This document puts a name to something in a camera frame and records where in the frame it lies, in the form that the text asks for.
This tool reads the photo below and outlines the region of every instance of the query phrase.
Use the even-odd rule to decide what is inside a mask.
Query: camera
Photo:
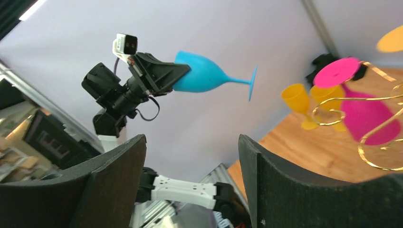
[[[116,36],[116,50],[117,53],[134,55],[137,52],[137,37],[117,34]]]

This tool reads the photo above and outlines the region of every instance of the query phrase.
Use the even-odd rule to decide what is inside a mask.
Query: black foam pad
[[[403,175],[349,183],[303,169],[239,138],[254,228],[401,228]]]
[[[0,184],[0,227],[127,228],[145,143],[138,135],[54,179]]]

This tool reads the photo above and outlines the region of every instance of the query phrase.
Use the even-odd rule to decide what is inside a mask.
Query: white bracket
[[[171,200],[200,205],[213,209],[217,188],[212,184],[200,184],[175,180],[159,175],[154,179],[155,189],[151,191],[151,200]]]

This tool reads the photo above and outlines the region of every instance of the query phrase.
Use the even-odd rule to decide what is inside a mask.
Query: gold wire holder
[[[380,70],[379,68],[373,66],[371,63],[369,62],[365,62],[365,61],[361,61],[361,64],[367,66],[368,68],[370,68],[371,70],[373,70],[375,73],[377,73],[378,75],[380,75],[382,78],[388,80],[389,82],[394,82],[396,81],[395,78],[387,75],[384,71]],[[341,111],[341,110],[335,110],[335,109],[331,109],[330,112],[333,113],[338,113],[340,115],[340,118],[336,121],[333,121],[331,123],[322,123],[319,120],[316,119],[316,112],[317,110],[320,108],[321,105],[323,105],[326,102],[332,101],[332,100],[354,100],[354,101],[382,101],[382,100],[389,100],[389,99],[395,99],[395,98],[400,98],[403,97],[403,94],[399,94],[399,95],[395,95],[393,96],[393,91],[399,89],[400,87],[402,87],[403,82],[401,82],[399,85],[395,86],[392,90],[391,90],[391,96],[389,97],[380,97],[380,98],[356,98],[356,97],[335,97],[335,98],[330,98],[327,99],[323,102],[321,102],[318,106],[315,107],[315,109],[312,111],[311,117],[312,120],[320,125],[320,126],[332,126],[334,124],[337,124],[339,122],[342,122],[343,119],[345,118],[345,112]],[[403,114],[403,108],[400,109],[395,115],[393,115],[391,118],[389,118],[388,120],[386,120],[385,122],[383,122],[382,124],[380,124],[379,126],[377,126],[376,128],[372,129],[370,132],[368,132],[367,134],[365,134],[361,139],[360,142],[358,144],[358,154],[360,155],[360,158],[367,163],[368,165],[380,169],[380,170],[385,170],[385,171],[400,171],[403,170],[403,167],[398,167],[398,168],[390,168],[390,167],[382,167],[382,166],[378,166],[376,164],[374,164],[373,162],[369,161],[366,156],[365,156],[365,152],[363,149],[363,146],[365,145],[365,141],[372,136],[373,134],[375,134],[376,132],[378,132],[379,130],[381,130],[382,128],[386,127],[388,124],[390,124],[391,122],[393,122],[394,120],[396,120],[401,114]],[[402,142],[403,139],[396,139],[391,141],[387,146],[385,147],[381,147],[381,150],[387,150],[393,143],[395,142]]]

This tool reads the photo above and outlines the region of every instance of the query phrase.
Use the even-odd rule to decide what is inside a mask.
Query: wine glass base
[[[313,130],[316,129],[317,127],[319,127],[319,125],[317,125],[315,122],[313,122],[312,120],[309,119],[305,119],[302,123],[301,123],[301,127],[304,130]]]
[[[345,127],[344,123],[336,123],[332,125],[333,129],[337,132],[346,132],[347,128]]]

